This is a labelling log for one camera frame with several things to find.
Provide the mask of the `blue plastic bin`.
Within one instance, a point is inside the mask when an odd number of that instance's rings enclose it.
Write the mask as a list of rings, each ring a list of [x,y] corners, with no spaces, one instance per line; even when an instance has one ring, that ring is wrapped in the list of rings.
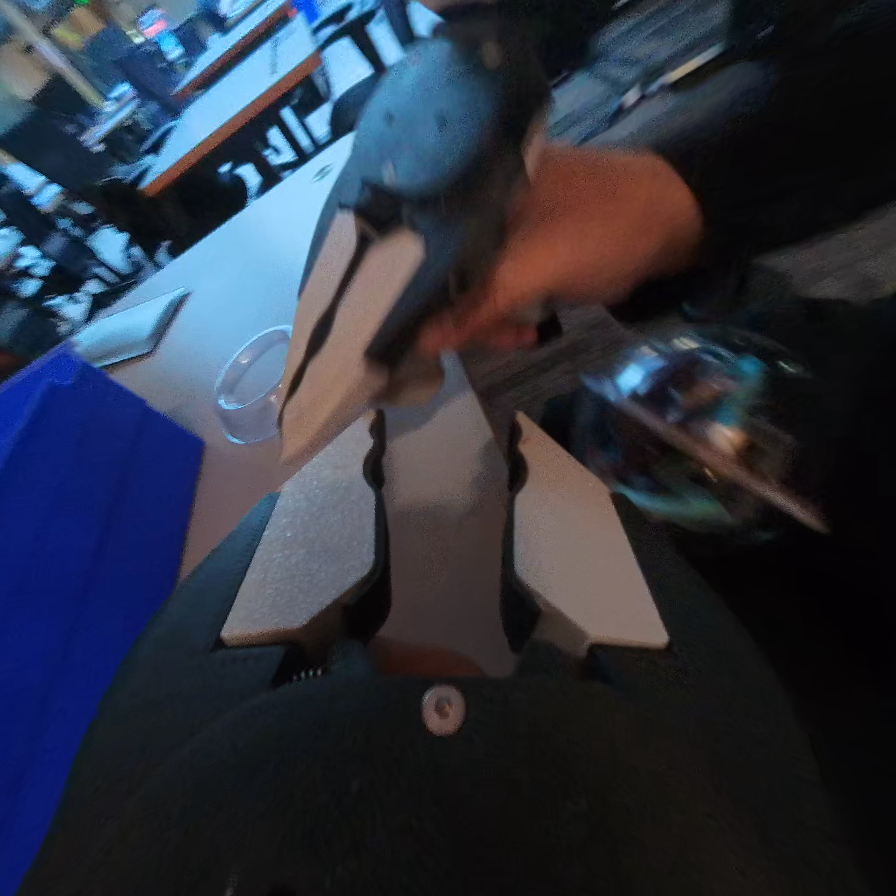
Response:
[[[1,393],[1,893],[181,566],[204,444],[62,344]]]

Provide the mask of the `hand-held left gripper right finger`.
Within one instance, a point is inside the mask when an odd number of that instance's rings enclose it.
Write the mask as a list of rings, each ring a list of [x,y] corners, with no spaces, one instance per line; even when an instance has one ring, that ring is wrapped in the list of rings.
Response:
[[[514,653],[664,651],[668,633],[610,490],[523,413],[509,447],[500,616]]]

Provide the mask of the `person's right forearm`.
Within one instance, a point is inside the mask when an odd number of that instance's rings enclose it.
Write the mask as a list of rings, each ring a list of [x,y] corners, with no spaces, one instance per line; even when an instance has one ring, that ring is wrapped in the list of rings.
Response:
[[[756,256],[894,201],[894,37],[894,2],[733,2],[731,65],[655,144],[704,236],[651,300],[722,296]]]

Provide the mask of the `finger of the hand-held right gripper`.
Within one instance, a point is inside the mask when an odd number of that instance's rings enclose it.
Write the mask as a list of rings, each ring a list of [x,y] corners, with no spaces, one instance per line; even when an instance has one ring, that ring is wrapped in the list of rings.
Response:
[[[353,210],[339,209],[320,243],[297,297],[287,361],[281,380],[279,427],[287,428],[287,405],[327,341],[342,297],[350,285],[371,237]]]
[[[422,241],[410,231],[367,248],[327,341],[287,405],[287,428],[279,427],[282,463],[307,464],[370,410],[421,405],[440,391],[437,359],[410,356],[387,366],[365,356],[422,259]]]

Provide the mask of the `grey flat pad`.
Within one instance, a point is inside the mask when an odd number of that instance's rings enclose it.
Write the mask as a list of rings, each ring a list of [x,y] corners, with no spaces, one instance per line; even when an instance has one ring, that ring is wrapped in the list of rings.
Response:
[[[71,351],[97,368],[149,355],[191,295],[179,288],[96,318],[69,339]]]

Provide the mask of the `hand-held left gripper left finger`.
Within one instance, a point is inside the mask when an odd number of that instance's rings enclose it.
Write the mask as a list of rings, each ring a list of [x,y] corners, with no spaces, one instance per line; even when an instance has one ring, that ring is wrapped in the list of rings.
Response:
[[[224,643],[369,642],[390,612],[385,415],[356,420],[278,493]]]

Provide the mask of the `person's right hand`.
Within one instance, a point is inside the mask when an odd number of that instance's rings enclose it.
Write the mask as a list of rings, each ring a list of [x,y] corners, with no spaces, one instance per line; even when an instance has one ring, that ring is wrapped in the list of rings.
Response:
[[[547,303],[611,305],[680,272],[703,237],[698,201],[659,155],[551,145],[509,219],[497,259],[420,330],[419,353],[518,350]]]

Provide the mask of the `wood-edged office table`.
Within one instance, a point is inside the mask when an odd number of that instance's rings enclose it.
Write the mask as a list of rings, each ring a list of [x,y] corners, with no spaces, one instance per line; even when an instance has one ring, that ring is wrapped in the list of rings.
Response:
[[[298,14],[185,108],[140,181],[139,191],[149,197],[161,195],[212,161],[232,138],[248,136],[263,116],[279,112],[320,64],[315,36]]]

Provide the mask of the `clear plastic maze ball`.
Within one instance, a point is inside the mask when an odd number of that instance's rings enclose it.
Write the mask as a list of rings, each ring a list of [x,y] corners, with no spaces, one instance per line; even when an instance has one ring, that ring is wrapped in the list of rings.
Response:
[[[581,373],[574,453],[610,490],[680,532],[828,534],[810,445],[823,387],[778,342],[729,326],[638,331]]]

